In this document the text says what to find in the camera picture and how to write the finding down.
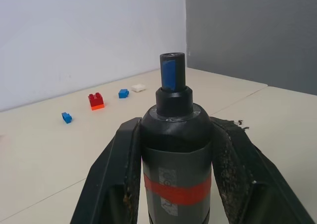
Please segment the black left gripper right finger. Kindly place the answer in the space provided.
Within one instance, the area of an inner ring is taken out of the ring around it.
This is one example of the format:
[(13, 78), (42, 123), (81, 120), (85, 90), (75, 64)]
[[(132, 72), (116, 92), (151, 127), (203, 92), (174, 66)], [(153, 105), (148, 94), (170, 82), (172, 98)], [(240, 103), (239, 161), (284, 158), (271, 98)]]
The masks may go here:
[(278, 168), (233, 121), (210, 118), (212, 166), (231, 224), (312, 224)]

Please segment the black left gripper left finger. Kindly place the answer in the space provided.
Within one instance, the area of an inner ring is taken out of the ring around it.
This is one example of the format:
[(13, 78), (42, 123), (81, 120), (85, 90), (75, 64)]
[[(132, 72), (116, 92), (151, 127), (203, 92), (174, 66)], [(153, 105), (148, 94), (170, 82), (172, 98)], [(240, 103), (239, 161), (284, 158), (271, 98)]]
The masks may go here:
[(141, 118), (121, 124), (91, 166), (72, 224), (135, 224), (141, 182)]

